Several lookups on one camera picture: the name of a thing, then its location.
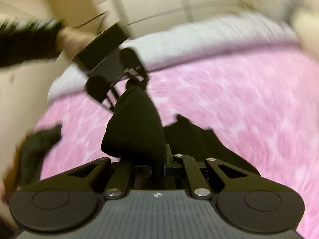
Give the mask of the black-sleeved left forearm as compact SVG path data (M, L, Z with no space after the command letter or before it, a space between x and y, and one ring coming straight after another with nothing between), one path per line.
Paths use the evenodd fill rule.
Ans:
M61 29L59 20L1 19L1 67L57 58L56 39Z

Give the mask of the person's left hand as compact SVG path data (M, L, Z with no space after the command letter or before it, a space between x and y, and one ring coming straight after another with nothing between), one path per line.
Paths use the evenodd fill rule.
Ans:
M62 28L56 36L56 50L64 52L72 60L97 36L91 32L84 32L72 27Z

